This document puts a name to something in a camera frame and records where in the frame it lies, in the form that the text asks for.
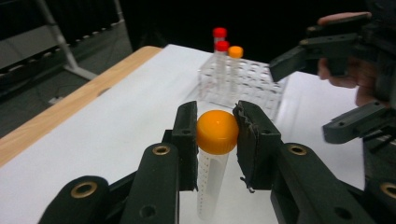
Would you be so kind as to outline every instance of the table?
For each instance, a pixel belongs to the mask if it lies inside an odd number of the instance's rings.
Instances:
[[[0,223],[37,223],[77,177],[111,184],[134,172],[144,149],[172,129],[177,107],[195,100],[197,69],[210,55],[144,47],[1,139]],[[355,107],[355,91],[295,73],[275,124],[284,142],[311,147],[339,179],[362,189],[361,141],[330,145],[321,136],[322,125]],[[211,108],[219,107],[198,102],[198,114]],[[248,193],[240,176],[234,150],[213,223],[277,223],[270,192]],[[201,223],[196,192],[180,192],[180,223]]]

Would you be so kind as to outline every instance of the clear test tube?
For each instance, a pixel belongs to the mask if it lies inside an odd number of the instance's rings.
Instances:
[[[198,217],[210,220],[219,198],[228,155],[236,146],[238,125],[235,117],[222,110],[205,112],[197,122]]]
[[[239,95],[239,71],[240,71],[240,61],[244,54],[244,49],[239,46],[231,46],[228,48],[228,56],[230,57],[230,74],[229,79],[229,96],[231,101],[237,101]]]
[[[213,41],[214,41],[214,46],[215,46],[215,50],[216,50],[216,43],[218,43],[218,41],[222,41],[225,40],[225,38],[227,37],[227,29],[225,29],[224,27],[216,27],[213,29]]]
[[[217,84],[217,91],[224,93],[225,77],[226,77],[226,61],[227,53],[230,43],[227,40],[220,40],[216,43],[215,56],[215,78]]]

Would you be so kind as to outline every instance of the wooden table edge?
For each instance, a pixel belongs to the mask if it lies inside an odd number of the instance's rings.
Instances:
[[[51,132],[101,93],[119,83],[161,50],[152,46],[138,49],[100,76],[69,94],[58,104],[51,106],[1,138],[0,167],[18,156],[38,139]]]

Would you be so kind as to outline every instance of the white table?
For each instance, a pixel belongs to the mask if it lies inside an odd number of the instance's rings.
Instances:
[[[193,99],[197,69],[210,53],[169,45],[0,169],[0,223],[37,223],[59,190],[83,175],[109,184],[134,172],[146,147],[172,129],[177,108]],[[363,188],[361,141],[324,142],[321,126],[355,107],[355,90],[316,76],[290,76],[276,127],[286,143],[314,149],[337,178]],[[198,102],[198,114],[224,109]],[[231,152],[213,223],[277,223],[269,191],[251,194]],[[180,193],[180,223],[201,223],[196,192]]]

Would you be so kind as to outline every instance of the test tube rack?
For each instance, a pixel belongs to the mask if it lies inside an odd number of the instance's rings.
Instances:
[[[248,101],[258,105],[270,120],[275,120],[288,79],[273,82],[267,63],[246,59],[239,59],[237,75],[232,77],[231,61],[227,56],[222,83],[218,83],[215,74],[215,55],[200,67],[199,100],[230,108],[239,100]]]

